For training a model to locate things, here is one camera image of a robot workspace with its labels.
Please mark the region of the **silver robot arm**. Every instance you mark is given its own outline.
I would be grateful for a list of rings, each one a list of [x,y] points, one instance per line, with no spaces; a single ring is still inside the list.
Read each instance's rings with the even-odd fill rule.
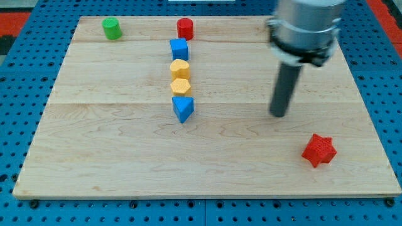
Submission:
[[[345,0],[279,0],[269,29],[271,51],[280,62],[321,67],[334,54]]]

